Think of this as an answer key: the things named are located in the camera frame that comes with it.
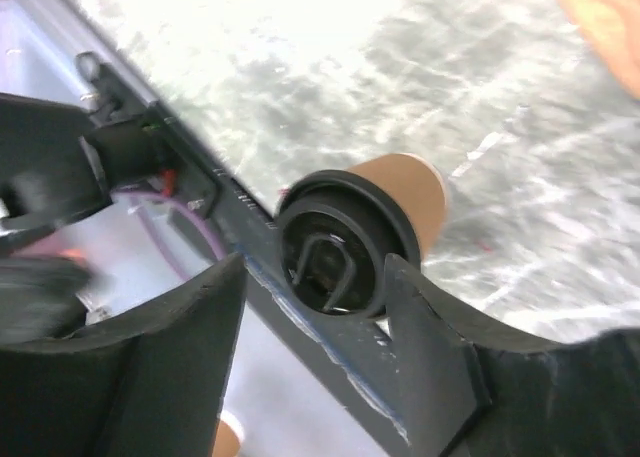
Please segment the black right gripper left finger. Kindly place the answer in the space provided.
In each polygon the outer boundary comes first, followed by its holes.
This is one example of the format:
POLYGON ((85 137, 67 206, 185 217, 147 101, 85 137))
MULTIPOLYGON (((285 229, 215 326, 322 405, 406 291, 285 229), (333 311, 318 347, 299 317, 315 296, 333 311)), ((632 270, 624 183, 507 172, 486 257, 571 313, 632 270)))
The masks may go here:
POLYGON ((78 327, 75 296, 90 278, 61 257, 2 261, 2 454, 210 455, 245 301, 243 258, 78 327))

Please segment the black coffee cup lid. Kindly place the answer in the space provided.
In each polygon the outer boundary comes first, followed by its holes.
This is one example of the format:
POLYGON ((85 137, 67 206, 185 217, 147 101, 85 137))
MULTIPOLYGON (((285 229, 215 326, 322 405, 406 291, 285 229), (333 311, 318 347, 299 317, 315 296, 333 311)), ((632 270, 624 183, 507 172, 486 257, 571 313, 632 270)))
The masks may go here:
POLYGON ((406 213, 370 180, 322 170, 296 182, 275 217, 285 281, 307 308, 331 317, 386 316, 384 266, 420 249, 406 213))

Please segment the brown paper cup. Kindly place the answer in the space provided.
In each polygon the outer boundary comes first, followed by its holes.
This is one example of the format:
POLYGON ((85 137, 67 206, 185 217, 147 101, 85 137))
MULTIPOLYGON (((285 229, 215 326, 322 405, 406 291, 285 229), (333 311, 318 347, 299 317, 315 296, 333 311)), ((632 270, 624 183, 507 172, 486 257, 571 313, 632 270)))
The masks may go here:
POLYGON ((417 238, 422 262, 435 244, 446 219, 447 195, 439 172, 423 158, 391 153, 351 166, 384 191, 407 216, 417 238))

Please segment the brown pulp cup carrier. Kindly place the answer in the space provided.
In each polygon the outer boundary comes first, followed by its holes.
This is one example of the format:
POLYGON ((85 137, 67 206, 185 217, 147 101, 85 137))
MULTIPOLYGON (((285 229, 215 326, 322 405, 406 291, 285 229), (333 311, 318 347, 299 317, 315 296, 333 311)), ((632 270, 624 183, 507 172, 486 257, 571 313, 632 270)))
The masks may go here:
POLYGON ((639 96, 639 0, 557 0, 619 83, 639 96))

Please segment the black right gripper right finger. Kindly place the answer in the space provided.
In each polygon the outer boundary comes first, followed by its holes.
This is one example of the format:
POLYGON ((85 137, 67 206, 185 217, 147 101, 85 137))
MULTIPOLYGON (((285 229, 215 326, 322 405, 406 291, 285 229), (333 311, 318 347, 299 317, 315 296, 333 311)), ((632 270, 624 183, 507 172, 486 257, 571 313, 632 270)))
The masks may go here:
POLYGON ((635 456, 639 332, 561 344, 385 262, 401 416, 414 456, 635 456))

